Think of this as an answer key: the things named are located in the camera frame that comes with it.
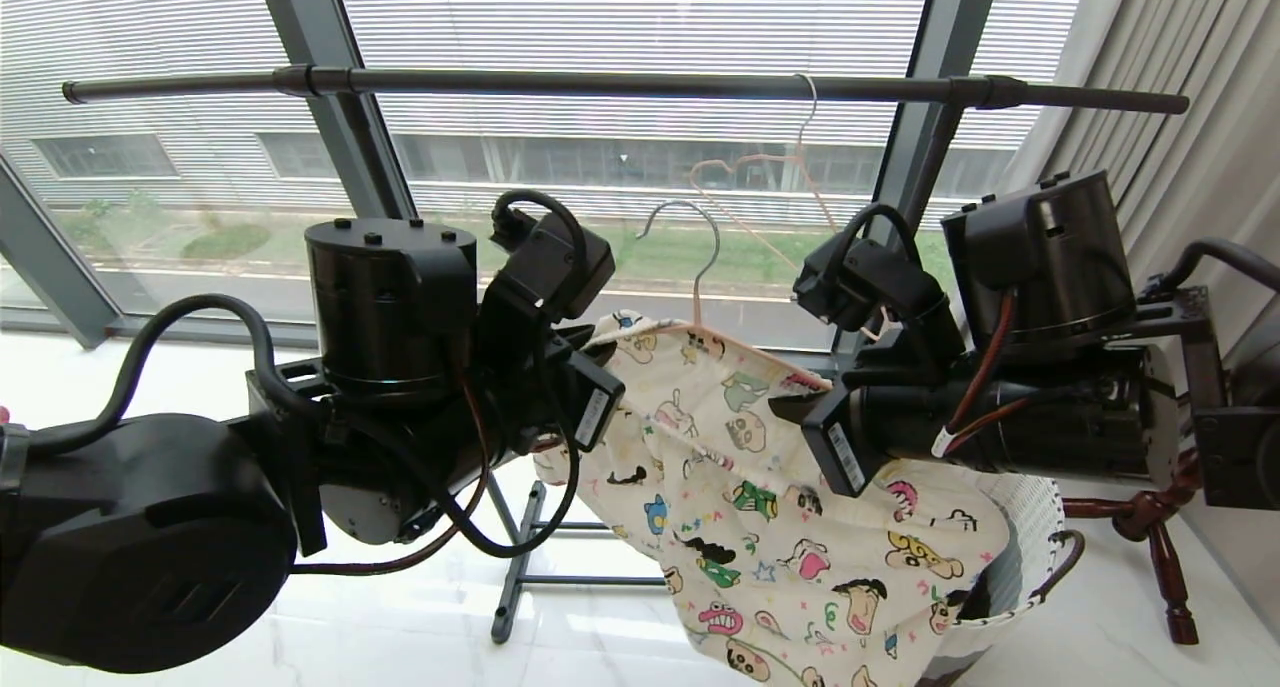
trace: white cable label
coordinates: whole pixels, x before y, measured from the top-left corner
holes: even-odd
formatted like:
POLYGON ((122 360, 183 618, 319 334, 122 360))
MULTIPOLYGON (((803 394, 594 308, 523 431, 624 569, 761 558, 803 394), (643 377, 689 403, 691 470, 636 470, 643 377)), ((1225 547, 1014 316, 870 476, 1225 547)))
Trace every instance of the white cable label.
POLYGON ((854 455, 854 446, 849 445, 849 438, 845 436, 845 427, 841 427, 838 422, 832 423, 827 429, 827 436, 831 438, 831 444, 836 445, 836 455, 840 458, 840 464, 845 468, 850 482, 852 482, 854 491, 860 493, 867 486, 867 476, 863 473, 863 468, 854 455))
POLYGON ((956 436, 947 432, 947 429, 943 426, 938 432, 938 436, 933 438, 933 449, 929 452, 936 455, 936 458, 943 458, 943 455, 947 454, 947 446, 951 446, 951 440, 955 440, 955 438, 956 436))
POLYGON ((600 418, 604 417, 604 408, 607 406, 609 406, 608 391, 591 391, 591 399, 586 400, 586 409, 582 409, 582 418, 577 423, 577 431, 573 432, 573 440, 577 444, 591 445, 591 438, 595 436, 596 429, 600 427, 600 418))

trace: curtain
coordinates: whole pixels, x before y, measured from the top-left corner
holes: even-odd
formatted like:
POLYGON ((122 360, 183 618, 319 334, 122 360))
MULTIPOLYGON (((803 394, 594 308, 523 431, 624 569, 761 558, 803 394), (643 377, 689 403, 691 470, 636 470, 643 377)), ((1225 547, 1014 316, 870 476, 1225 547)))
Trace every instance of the curtain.
MULTIPOLYGON (((1082 0, 1057 84, 1184 93, 1180 116, 1043 109, 1005 189, 1061 169, 1107 169, 1134 281, 1219 235, 1280 262, 1280 6, 1274 0, 1082 0)), ((1231 351, 1275 296, 1204 260, 1231 351)))

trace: cream colored cloth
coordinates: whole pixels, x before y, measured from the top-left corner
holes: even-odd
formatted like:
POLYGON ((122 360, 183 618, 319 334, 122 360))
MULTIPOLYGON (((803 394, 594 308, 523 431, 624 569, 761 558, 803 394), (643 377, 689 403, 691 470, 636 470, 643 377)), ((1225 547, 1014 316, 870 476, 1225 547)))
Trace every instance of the cream colored cloth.
MULTIPOLYGON (((658 560, 690 642, 769 684, 909 687, 1009 541, 987 496, 946 464, 892 463, 835 495, 768 397, 813 374, 704 328, 614 313, 593 344, 626 395, 577 495, 658 560)), ((563 450, 535 455, 562 484, 563 450)))

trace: grass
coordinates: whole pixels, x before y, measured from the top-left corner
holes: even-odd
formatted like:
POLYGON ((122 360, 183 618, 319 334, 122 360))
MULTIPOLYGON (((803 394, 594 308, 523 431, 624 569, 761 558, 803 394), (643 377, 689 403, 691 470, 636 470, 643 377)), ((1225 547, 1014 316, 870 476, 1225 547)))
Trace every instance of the grass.
MULTIPOLYGON (((91 258, 119 258, 140 255, 146 246, 146 257, 192 260, 255 260, 273 264, 285 272, 306 272, 307 255, 302 232, 314 225, 316 217, 260 216, 221 219, 204 225, 196 216, 165 212, 161 219, 137 219, 128 214, 110 217, 92 217, 87 212, 55 212, 58 221, 84 253, 91 258)), ((448 223, 471 232, 479 239, 481 272, 502 267, 507 255, 486 239, 488 219, 474 214, 435 214, 431 221, 448 223)), ((616 278, 626 281, 692 281, 695 274, 710 257, 712 235, 698 223, 658 223, 643 241, 636 233, 643 226, 639 219, 613 219, 613 221, 585 223, 589 230, 599 233, 612 244, 616 278)), ((829 235, 813 228, 758 232, 769 244, 786 255, 799 267, 805 255, 822 244, 829 235)), ((721 255, 716 266, 703 278, 704 290, 754 289, 760 294, 787 294, 797 275, 768 246, 737 228, 721 228, 721 255)), ((920 232, 916 235, 924 267, 938 278, 943 289, 951 289, 954 278, 947 258, 946 242, 941 232, 920 232)))

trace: white woven basket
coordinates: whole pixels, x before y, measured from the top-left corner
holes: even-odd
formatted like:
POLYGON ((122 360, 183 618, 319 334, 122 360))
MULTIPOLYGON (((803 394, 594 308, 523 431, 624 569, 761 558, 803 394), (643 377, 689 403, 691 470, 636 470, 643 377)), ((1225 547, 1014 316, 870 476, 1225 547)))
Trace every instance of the white woven basket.
POLYGON ((1084 537, 1064 528, 1062 495, 1052 478, 972 473, 1009 519, 1010 541, 987 567, 991 617, 956 622, 916 687, 948 686, 1000 641, 1029 610, 1043 604, 1084 551, 1084 537), (1059 564, 1059 553, 1074 541, 1059 564))

